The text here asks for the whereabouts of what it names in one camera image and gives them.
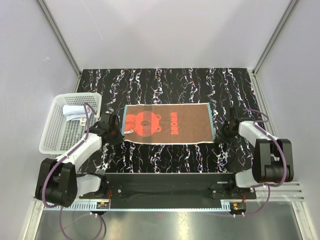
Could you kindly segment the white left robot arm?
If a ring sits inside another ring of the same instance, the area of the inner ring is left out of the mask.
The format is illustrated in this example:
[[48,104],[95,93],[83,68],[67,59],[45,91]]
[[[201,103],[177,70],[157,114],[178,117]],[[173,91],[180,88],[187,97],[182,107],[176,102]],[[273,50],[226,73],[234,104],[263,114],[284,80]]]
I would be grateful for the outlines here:
[[35,198],[48,208],[70,207],[76,198],[88,193],[103,198],[108,193],[103,177],[97,173],[77,176],[77,171],[105,144],[118,145],[123,141],[119,117],[113,113],[102,113],[70,150],[55,159],[46,158],[41,162]]

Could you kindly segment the brown towel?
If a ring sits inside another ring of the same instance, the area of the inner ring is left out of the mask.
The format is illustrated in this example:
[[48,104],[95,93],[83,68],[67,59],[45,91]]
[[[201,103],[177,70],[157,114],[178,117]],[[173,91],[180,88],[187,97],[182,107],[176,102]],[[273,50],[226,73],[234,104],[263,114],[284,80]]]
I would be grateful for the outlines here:
[[213,143],[215,129],[209,103],[126,105],[124,140],[147,145]]

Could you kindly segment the white terry towel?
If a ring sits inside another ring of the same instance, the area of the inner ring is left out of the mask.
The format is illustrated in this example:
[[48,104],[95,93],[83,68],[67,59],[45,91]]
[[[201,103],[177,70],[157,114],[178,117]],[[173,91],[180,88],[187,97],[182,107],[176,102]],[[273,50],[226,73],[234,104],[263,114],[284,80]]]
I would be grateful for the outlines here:
[[79,121],[81,118],[86,118],[86,109],[83,105],[64,105],[62,114],[66,121]]

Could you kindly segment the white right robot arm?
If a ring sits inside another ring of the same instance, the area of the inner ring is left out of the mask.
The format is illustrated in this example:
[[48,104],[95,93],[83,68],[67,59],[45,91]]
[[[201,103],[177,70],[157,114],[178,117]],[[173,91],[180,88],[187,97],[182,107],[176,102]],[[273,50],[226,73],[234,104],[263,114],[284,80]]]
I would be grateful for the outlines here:
[[229,143],[240,136],[254,147],[251,168],[235,173],[227,185],[228,195],[232,198],[243,195],[245,188],[279,187],[294,178],[292,143],[260,126],[268,121],[269,117],[258,110],[231,107],[229,119],[215,135],[217,144]]

